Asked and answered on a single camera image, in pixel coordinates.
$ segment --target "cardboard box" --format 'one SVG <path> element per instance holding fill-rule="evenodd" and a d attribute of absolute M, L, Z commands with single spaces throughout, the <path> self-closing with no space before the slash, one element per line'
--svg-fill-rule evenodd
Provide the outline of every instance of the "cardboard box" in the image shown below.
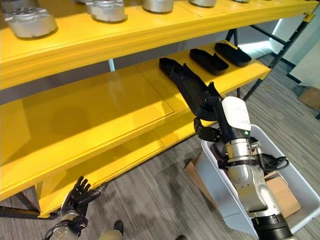
<path fill-rule="evenodd" d="M 284 218 L 294 214 L 301 209 L 301 205 L 295 198 L 291 190 L 282 177 L 278 176 L 271 180 L 268 180 L 266 184 L 271 189 L 273 195 L 278 201 L 282 215 Z"/>
<path fill-rule="evenodd" d="M 306 87 L 298 100 L 313 109 L 318 109 L 320 108 L 320 89 L 313 86 Z"/>
<path fill-rule="evenodd" d="M 201 192 L 205 195 L 205 197 L 214 205 L 215 208 L 215 201 L 211 197 L 209 191 L 207 190 L 205 184 L 201 180 L 201 177 L 198 175 L 196 171 L 196 163 L 198 161 L 198 157 L 190 161 L 190 163 L 184 168 L 184 172 L 188 175 L 188 177 L 192 180 L 192 182 L 201 190 Z M 301 209 L 301 206 L 291 190 L 289 189 L 286 182 L 280 176 L 276 176 L 277 172 L 272 172 L 266 177 L 268 180 L 266 184 L 271 189 L 273 195 L 277 199 L 282 214 L 286 218 L 291 214 L 294 214 L 298 210 Z"/>

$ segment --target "yellow shelf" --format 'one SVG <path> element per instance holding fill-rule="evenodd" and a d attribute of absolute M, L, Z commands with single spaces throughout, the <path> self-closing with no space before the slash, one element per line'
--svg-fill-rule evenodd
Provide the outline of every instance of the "yellow shelf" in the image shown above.
<path fill-rule="evenodd" d="M 61 207 L 66 194 L 80 176 L 85 176 L 92 188 L 95 188 L 193 135 L 193 119 L 191 112 L 185 113 L 167 121 L 154 131 L 144 133 L 77 166 L 47 177 L 36 185 L 41 210 L 39 217 L 47 218 L 50 212 Z"/>
<path fill-rule="evenodd" d="M 234 45 L 225 40 L 220 42 L 229 44 L 230 46 L 236 48 Z M 205 50 L 213 55 L 215 53 L 214 47 L 215 43 L 210 43 L 197 48 Z M 190 50 L 185 50 L 168 55 L 166 57 L 176 60 L 181 65 L 186 63 L 188 67 L 207 85 L 210 82 L 214 82 L 216 89 L 221 95 L 229 93 L 258 78 L 264 79 L 270 71 L 269 68 L 256 60 L 252 60 L 251 63 L 246 67 L 237 67 L 218 54 L 219 57 L 229 64 L 229 68 L 224 74 L 220 76 L 214 76 L 205 71 L 199 64 L 192 60 L 189 57 L 189 52 Z M 184 101 L 184 98 L 179 93 L 176 85 L 172 81 L 168 81 L 166 75 L 159 68 L 158 59 L 141 63 L 137 65 L 136 68 L 174 111 L 180 111 L 188 107 L 187 103 Z"/>
<path fill-rule="evenodd" d="M 309 13 L 318 5 L 315 0 L 218 0 L 214 8 L 200 8 L 177 0 L 171 13 L 152 14 L 128 0 L 128 20 L 107 24 L 92 20 L 84 5 L 71 0 L 39 3 L 54 15 L 58 31 L 21 40 L 1 24 L 1 89 L 206 34 Z"/>
<path fill-rule="evenodd" d="M 200 48 L 213 53 L 213 47 L 208 44 Z M 270 71 L 253 60 L 243 68 L 230 65 L 218 77 L 188 56 L 188 51 L 183 51 L 169 57 L 186 62 L 207 84 L 214 81 L 222 94 L 263 78 Z M 4 104 L 0 106 L 0 200 L 167 122 L 173 123 L 188 112 L 176 86 L 160 71 L 158 60 Z M 155 133 L 161 138 L 160 132 L 166 133 L 165 129 Z M 166 136 L 164 145 L 169 144 Z M 186 136 L 176 137 L 180 140 Z"/>

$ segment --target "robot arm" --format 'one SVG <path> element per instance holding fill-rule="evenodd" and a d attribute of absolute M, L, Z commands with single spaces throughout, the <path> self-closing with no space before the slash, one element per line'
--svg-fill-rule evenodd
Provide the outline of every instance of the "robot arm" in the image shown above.
<path fill-rule="evenodd" d="M 251 124 L 243 100 L 228 96 L 222 98 L 214 83 L 208 86 L 186 64 L 180 65 L 169 58 L 161 58 L 159 66 L 175 83 L 190 107 L 195 133 L 209 142 L 222 141 L 227 151 L 228 177 L 260 240 L 292 240 L 293 235 L 273 193 L 264 179 L 265 165 L 259 142 L 251 142 Z M 219 129 L 204 127 L 201 120 L 217 121 Z M 276 159 L 269 170 L 287 159 Z"/>
<path fill-rule="evenodd" d="M 220 129 L 218 134 L 217 129 L 213 130 L 214 138 L 220 138 L 225 144 L 228 178 L 236 188 L 259 239 L 295 239 L 276 198 L 266 184 L 260 144 L 250 141 L 251 124 L 245 102 L 228 96 L 224 99 L 208 98 L 205 104 L 211 105 L 216 113 Z M 210 131 L 210 128 L 203 126 L 199 130 L 199 122 L 195 127 L 198 133 Z"/>
<path fill-rule="evenodd" d="M 98 198 L 108 184 L 105 182 L 95 189 L 90 188 L 87 179 L 81 176 L 73 189 L 66 196 L 61 212 L 63 220 L 49 229 L 43 240 L 76 240 L 81 230 L 87 227 L 88 220 L 86 213 L 88 204 Z"/>

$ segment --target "wall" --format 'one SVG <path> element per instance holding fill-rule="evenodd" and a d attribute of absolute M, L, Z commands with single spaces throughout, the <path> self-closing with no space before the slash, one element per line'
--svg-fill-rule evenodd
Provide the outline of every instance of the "wall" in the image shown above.
<path fill-rule="evenodd" d="M 320 41 L 313 46 L 290 74 L 299 79 L 301 85 L 320 89 L 319 56 Z"/>
<path fill-rule="evenodd" d="M 320 41 L 320 7 L 314 11 L 315 17 L 312 22 L 305 28 L 303 33 L 293 43 L 291 48 L 283 56 L 293 64 L 298 64 L 299 61 L 313 48 L 313 46 Z M 287 41 L 290 36 L 297 29 L 304 15 L 290 18 L 283 18 L 274 32 L 274 34 L 283 40 Z M 282 45 L 273 39 L 270 41 L 273 52 L 276 54 L 281 50 Z"/>
<path fill-rule="evenodd" d="M 261 28 L 272 32 L 277 24 L 277 21 L 265 22 L 259 24 Z M 212 43 L 223 40 L 227 35 L 227 31 L 218 32 L 206 36 L 196 37 L 182 42 L 177 42 L 154 49 L 130 54 L 127 56 L 114 59 L 116 69 L 124 68 L 130 65 L 146 62 L 152 59 L 160 58 L 181 50 L 196 48 L 203 44 Z M 238 30 L 239 44 L 260 42 L 267 40 L 268 37 L 255 31 L 251 27 L 241 27 Z M 5 104 L 16 99 L 55 88 L 61 85 L 69 84 L 81 79 L 96 76 L 102 73 L 109 72 L 108 61 L 95 63 L 92 65 L 76 68 L 73 70 L 61 72 L 55 75 L 40 78 L 31 82 L 27 82 L 15 87 L 7 88 L 0 91 L 0 104 Z"/>

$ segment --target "person's foot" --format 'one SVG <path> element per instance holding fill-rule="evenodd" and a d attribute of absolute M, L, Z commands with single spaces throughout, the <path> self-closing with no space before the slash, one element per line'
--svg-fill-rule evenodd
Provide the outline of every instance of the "person's foot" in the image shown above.
<path fill-rule="evenodd" d="M 113 230 L 118 230 L 122 235 L 124 235 L 124 223 L 120 220 L 116 221 L 113 225 Z"/>
<path fill-rule="evenodd" d="M 180 235 L 175 240 L 187 240 L 187 238 L 183 235 Z"/>

